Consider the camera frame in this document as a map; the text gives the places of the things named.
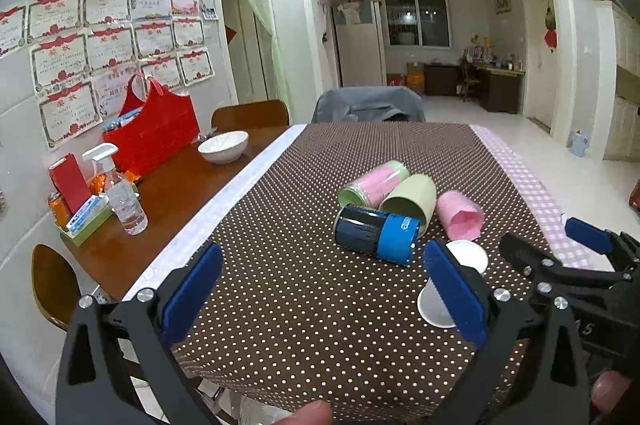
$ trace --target poster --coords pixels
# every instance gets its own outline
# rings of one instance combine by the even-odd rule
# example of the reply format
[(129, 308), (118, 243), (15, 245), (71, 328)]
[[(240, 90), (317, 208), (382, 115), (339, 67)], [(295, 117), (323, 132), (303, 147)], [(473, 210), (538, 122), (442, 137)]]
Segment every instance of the poster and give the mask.
[(138, 58), (161, 55), (174, 49), (170, 22), (152, 22), (134, 26)]
[(37, 0), (29, 4), (27, 18), (27, 43), (31, 44), (35, 39), (81, 27), (80, 0)]
[(84, 25), (131, 20), (129, 0), (83, 0)]
[(175, 56), (161, 56), (156, 60), (147, 60), (140, 65), (143, 74), (150, 74), (162, 85), (174, 89), (182, 85), (178, 62)]
[(113, 68), (136, 59), (131, 28), (94, 31), (86, 38), (86, 48), (92, 72)]
[(198, 15), (198, 0), (171, 0), (173, 15)]
[(0, 58), (26, 43), (26, 6), (0, 11)]
[(177, 48), (188, 48), (204, 44), (204, 29), (200, 19), (174, 19), (174, 44)]
[(31, 73), (36, 92), (90, 71), (86, 35), (73, 33), (31, 48)]
[(94, 97), (94, 86), (89, 81), (78, 82), (50, 94), (40, 103), (40, 119), (50, 149), (59, 147), (100, 123)]
[[(127, 84), (130, 78), (138, 72), (138, 64), (128, 62), (114, 68), (98, 71), (92, 82), (94, 83), (95, 98), (98, 111), (104, 119), (120, 115), (127, 96)], [(139, 98), (145, 98), (142, 78), (136, 77), (132, 82), (133, 92)]]
[(185, 85), (206, 80), (215, 75), (211, 67), (209, 51), (206, 48), (178, 55)]
[(133, 20), (167, 19), (170, 15), (170, 0), (131, 0)]

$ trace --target spray bottle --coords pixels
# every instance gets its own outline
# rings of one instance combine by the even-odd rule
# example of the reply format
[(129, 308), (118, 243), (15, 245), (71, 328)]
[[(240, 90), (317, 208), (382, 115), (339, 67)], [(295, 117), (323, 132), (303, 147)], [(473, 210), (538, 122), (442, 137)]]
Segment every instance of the spray bottle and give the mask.
[(148, 219), (140, 207), (131, 183), (116, 170), (111, 156), (117, 151), (118, 148), (113, 143), (103, 143), (82, 154), (82, 159), (92, 160), (94, 171), (95, 164), (102, 165), (102, 171), (106, 174), (104, 193), (127, 233), (137, 235), (145, 230)]

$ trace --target cup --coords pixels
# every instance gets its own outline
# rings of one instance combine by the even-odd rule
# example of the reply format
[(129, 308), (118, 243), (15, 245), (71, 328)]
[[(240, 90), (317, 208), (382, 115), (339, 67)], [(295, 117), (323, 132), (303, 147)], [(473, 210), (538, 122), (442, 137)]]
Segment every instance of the cup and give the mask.
[(418, 237), (422, 237), (433, 216), (436, 199), (437, 191), (433, 180), (425, 174), (414, 174), (386, 196), (380, 204), (380, 210), (420, 220)]
[[(482, 246), (472, 241), (451, 241), (447, 243), (447, 248), (461, 265), (474, 268), (480, 275), (484, 274), (489, 258)], [(456, 327), (431, 278), (418, 295), (418, 313), (431, 326), (441, 329)]]

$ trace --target doorway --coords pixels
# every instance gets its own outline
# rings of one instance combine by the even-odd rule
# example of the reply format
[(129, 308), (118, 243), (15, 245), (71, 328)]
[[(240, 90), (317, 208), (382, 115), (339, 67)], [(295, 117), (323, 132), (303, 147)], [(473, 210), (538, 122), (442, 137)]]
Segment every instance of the doorway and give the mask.
[(271, 36), (247, 0), (222, 0), (222, 11), (238, 102), (277, 98)]
[(524, 115), (546, 132), (553, 127), (558, 88), (558, 50), (545, 41), (547, 25), (553, 18), (554, 0), (523, 0), (527, 34), (527, 78)]

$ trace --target metal screw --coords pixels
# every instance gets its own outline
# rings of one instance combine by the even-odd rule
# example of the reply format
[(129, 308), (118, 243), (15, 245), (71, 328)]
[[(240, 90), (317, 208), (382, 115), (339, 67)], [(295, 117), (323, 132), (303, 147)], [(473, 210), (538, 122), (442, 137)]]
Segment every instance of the metal screw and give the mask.
[(551, 284), (549, 284), (548, 282), (539, 282), (537, 288), (540, 293), (549, 293), (549, 291), (552, 290), (553, 286), (551, 286)]
[(507, 302), (511, 298), (511, 293), (504, 288), (498, 288), (494, 291), (494, 297), (496, 300), (500, 300), (500, 302)]
[(154, 297), (154, 291), (151, 288), (142, 288), (136, 295), (136, 299), (140, 302), (149, 302)]
[(80, 306), (83, 310), (87, 309), (91, 304), (94, 303), (94, 298), (91, 295), (85, 295), (78, 300), (78, 306)]
[(569, 302), (567, 302), (564, 297), (556, 297), (554, 299), (554, 304), (559, 310), (565, 310), (569, 307)]

